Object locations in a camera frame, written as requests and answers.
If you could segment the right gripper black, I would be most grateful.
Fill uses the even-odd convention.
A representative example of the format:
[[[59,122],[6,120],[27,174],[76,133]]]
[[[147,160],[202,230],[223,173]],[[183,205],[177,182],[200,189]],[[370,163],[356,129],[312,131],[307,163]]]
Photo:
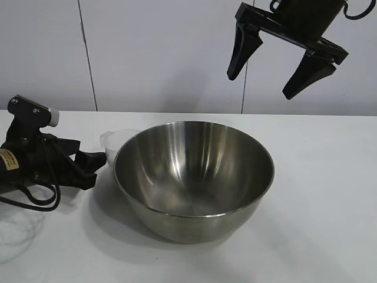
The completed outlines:
[[[234,47],[227,76],[235,80],[254,52],[263,44],[263,31],[315,54],[305,53],[283,88],[288,100],[308,86],[332,75],[348,56],[344,48],[323,38],[323,34],[346,6],[345,1],[271,1],[265,11],[241,3],[236,15]]]

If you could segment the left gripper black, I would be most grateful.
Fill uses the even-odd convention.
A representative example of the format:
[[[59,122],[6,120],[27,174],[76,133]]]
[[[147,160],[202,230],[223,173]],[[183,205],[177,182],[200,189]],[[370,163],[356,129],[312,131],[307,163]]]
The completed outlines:
[[[88,190],[95,186],[98,169],[107,162],[104,152],[83,152],[81,142],[38,129],[16,131],[16,186],[56,185]]]

